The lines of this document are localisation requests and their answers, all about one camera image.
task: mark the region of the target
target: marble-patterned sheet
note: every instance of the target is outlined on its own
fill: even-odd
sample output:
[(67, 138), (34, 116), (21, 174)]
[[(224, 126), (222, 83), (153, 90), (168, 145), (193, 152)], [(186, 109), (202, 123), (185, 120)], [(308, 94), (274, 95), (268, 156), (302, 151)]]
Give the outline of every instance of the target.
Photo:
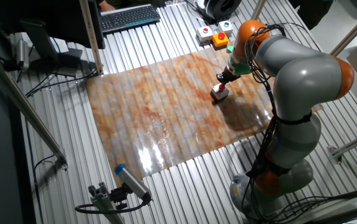
[(229, 83), (229, 96), (213, 103), (209, 93), (228, 58), (210, 48), (87, 81), (112, 170), (125, 163), (146, 177), (262, 132), (271, 105), (252, 75)]

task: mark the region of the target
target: metal rail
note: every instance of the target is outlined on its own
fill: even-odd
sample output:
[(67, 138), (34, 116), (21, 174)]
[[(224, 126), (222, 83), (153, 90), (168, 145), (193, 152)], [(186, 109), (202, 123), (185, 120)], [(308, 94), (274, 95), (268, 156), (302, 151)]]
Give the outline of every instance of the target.
[(258, 19), (259, 18), (261, 10), (264, 7), (265, 1), (266, 0), (259, 0), (257, 2), (257, 5), (255, 6), (255, 9), (254, 9), (254, 12), (253, 12), (253, 15), (252, 15), (251, 19)]
[(337, 56), (347, 47), (347, 45), (357, 36), (357, 25), (341, 40), (341, 42), (330, 52), (330, 55)]
[(103, 67), (101, 63), (101, 57), (99, 56), (99, 49), (97, 44), (97, 38), (93, 29), (92, 18), (90, 8), (88, 7), (88, 0), (80, 0), (81, 11), (83, 12), (85, 28), (87, 29), (88, 38), (90, 39), (90, 45), (95, 59), (95, 66), (97, 68), (98, 75), (103, 75)]
[(31, 123), (35, 131), (39, 134), (41, 139), (47, 144), (49, 149), (55, 154), (55, 156), (60, 160), (60, 162), (67, 168), (66, 155), (63, 150), (59, 147), (54, 137), (48, 131), (45, 124), (41, 121), (40, 117), (30, 105), (27, 98), (24, 96), (22, 91), (19, 89), (15, 80), (7, 72), (4, 71), (0, 63), (0, 85), (3, 90), (7, 93), (8, 97), (14, 102), (14, 104), (19, 108), (26, 119)]

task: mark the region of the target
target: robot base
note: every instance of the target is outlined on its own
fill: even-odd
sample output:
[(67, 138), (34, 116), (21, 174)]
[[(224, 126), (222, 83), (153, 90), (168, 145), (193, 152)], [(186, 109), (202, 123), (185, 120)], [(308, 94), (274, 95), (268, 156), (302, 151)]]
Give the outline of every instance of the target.
[[(249, 177), (246, 176), (245, 173), (237, 174), (234, 176), (229, 186), (229, 195), (231, 197), (232, 203), (240, 212), (245, 214), (246, 217), (257, 218), (253, 204), (251, 202), (251, 195), (252, 191), (254, 190), (261, 214), (264, 214), (264, 216), (275, 215), (275, 212), (283, 207), (282, 204), (280, 204), (278, 200), (275, 200), (277, 197), (261, 195), (256, 186), (254, 186), (255, 189), (252, 189), (252, 187), (249, 186), (242, 204), (242, 199), (249, 180)], [(250, 218), (248, 218), (247, 221), (248, 223), (257, 223), (255, 220), (251, 220)]]

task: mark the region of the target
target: corrugated metal surface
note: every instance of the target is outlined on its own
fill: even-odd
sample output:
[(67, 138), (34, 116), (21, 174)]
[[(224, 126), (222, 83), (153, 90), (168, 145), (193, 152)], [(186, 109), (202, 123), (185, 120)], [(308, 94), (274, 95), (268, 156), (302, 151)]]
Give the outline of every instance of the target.
[[(250, 19), (255, 1), (243, 1), (236, 10), (234, 35), (242, 22)], [(185, 4), (158, 10), (161, 22), (108, 35), (106, 49), (101, 50), (105, 73), (123, 72), (147, 64), (188, 54), (203, 49), (195, 40), (196, 28), (204, 23), (188, 12)], [(287, 1), (267, 1), (260, 20), (266, 23), (300, 23)], [(311, 38), (297, 28), (289, 27), (293, 40), (316, 48)], [(71, 47), (84, 49), (75, 44)], [(93, 60), (91, 50), (84, 49), (83, 59)], [(24, 93), (35, 87), (44, 75), (24, 76)], [(65, 77), (49, 78), (50, 83), (65, 81)], [(89, 203), (89, 185), (104, 181), (109, 189), (115, 186), (93, 119), (83, 83), (71, 82), (39, 91), (30, 101), (48, 125), (58, 143), (65, 149), (69, 168), (56, 169), (55, 160), (41, 164), (37, 171), (40, 204), (44, 223), (107, 223), (101, 215), (76, 213), (74, 207)], [(314, 168), (314, 181), (294, 194), (282, 197), (292, 201), (310, 195), (336, 195), (357, 189), (357, 148), (345, 154), (344, 163), (337, 165), (328, 157), (328, 145), (342, 146), (357, 137), (357, 105), (352, 95), (323, 104), (318, 112), (323, 123), (318, 147), (308, 157)], [(28, 133), (24, 133), (28, 150)], [(52, 153), (37, 133), (29, 127), (34, 162)], [(131, 214), (124, 214), (127, 223), (242, 223), (244, 216), (231, 204), (228, 187), (233, 175), (250, 169), (262, 136), (257, 135), (196, 157), (143, 179), (151, 189), (154, 202)], [(39, 206), (36, 205), (38, 223)], [(139, 204), (136, 197), (128, 199), (128, 206)]]

